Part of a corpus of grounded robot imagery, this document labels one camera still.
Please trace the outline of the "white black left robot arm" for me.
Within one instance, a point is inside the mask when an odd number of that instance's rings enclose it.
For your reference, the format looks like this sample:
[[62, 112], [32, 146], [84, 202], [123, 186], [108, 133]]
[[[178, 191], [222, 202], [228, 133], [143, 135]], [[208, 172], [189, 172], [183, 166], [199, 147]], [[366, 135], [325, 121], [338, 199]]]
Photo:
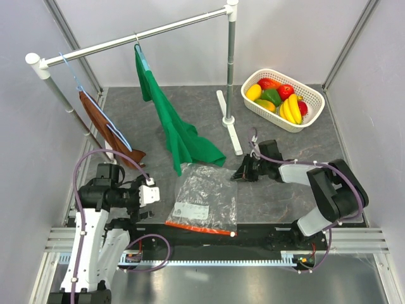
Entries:
[[59, 291], [48, 303], [111, 303], [111, 282], [125, 249], [139, 242], [135, 224], [151, 217], [142, 208], [159, 201], [146, 173], [124, 186], [120, 165], [100, 163], [96, 175], [78, 190], [75, 237]]

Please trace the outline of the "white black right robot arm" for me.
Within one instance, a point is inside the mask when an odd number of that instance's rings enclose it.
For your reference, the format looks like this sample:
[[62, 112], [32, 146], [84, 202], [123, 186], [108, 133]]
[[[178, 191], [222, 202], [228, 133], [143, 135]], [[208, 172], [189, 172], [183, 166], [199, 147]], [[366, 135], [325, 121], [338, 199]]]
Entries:
[[277, 182], [301, 184], [311, 188], [316, 206], [292, 223], [290, 242], [305, 249], [313, 236], [347, 219], [360, 216], [369, 205], [369, 197], [343, 159], [326, 163], [285, 160], [275, 140], [256, 142], [233, 174], [233, 181], [257, 182], [262, 175]]

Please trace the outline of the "clear zip top bag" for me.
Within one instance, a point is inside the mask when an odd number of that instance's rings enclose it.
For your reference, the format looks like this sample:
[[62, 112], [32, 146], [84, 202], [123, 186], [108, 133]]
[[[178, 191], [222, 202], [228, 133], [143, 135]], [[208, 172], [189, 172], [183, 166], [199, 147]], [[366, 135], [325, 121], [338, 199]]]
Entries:
[[184, 163], [175, 184], [175, 203], [165, 224], [188, 231], [237, 235], [237, 183], [233, 170]]

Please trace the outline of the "yellow banana bunch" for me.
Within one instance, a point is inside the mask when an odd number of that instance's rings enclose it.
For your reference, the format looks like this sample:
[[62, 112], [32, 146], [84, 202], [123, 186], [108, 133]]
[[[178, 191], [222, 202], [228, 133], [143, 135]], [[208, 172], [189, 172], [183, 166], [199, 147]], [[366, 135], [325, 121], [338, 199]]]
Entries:
[[280, 106], [279, 115], [292, 124], [301, 125], [302, 115], [296, 94], [291, 94]]

